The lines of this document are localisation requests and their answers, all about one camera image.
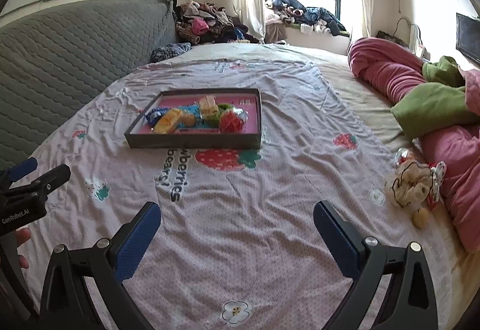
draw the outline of human hand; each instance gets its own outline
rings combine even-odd
[[[15,236],[17,238],[17,247],[20,247],[32,237],[32,232],[28,227],[25,227],[23,229],[15,231]],[[28,261],[24,256],[18,256],[18,259],[20,261],[20,267],[22,267],[23,269],[29,268],[30,265],[28,264]]]

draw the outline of quilted sofa cover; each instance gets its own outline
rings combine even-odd
[[[170,0],[92,0],[0,28],[0,169],[176,41]]]

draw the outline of red candy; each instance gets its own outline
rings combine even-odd
[[[235,133],[241,132],[245,121],[241,115],[234,109],[227,109],[223,112],[218,120],[218,129],[220,132]]]

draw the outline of pink comforter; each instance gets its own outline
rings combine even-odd
[[[358,40],[349,49],[356,77],[369,82],[391,102],[399,102],[424,83],[423,62],[390,41]],[[466,104],[480,115],[480,72],[461,71],[466,79]],[[447,173],[442,185],[445,205],[468,252],[480,249],[480,126],[453,126],[419,138],[428,163],[443,160]]]

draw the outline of black clamp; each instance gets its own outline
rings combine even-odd
[[[351,285],[323,330],[357,330],[383,275],[390,284],[376,316],[375,330],[438,330],[437,305],[425,254],[420,244],[384,246],[363,238],[327,201],[315,205],[315,227]]]
[[[10,189],[14,182],[36,170],[37,165],[35,158],[29,158],[0,171],[0,237],[44,217],[47,196],[70,179],[70,168],[60,165],[29,185]]]
[[[154,330],[135,305],[122,282],[131,278],[160,227],[158,204],[148,202],[112,239],[102,238],[89,249],[53,250],[40,304],[42,330],[104,330],[86,287],[93,277],[119,330]]]

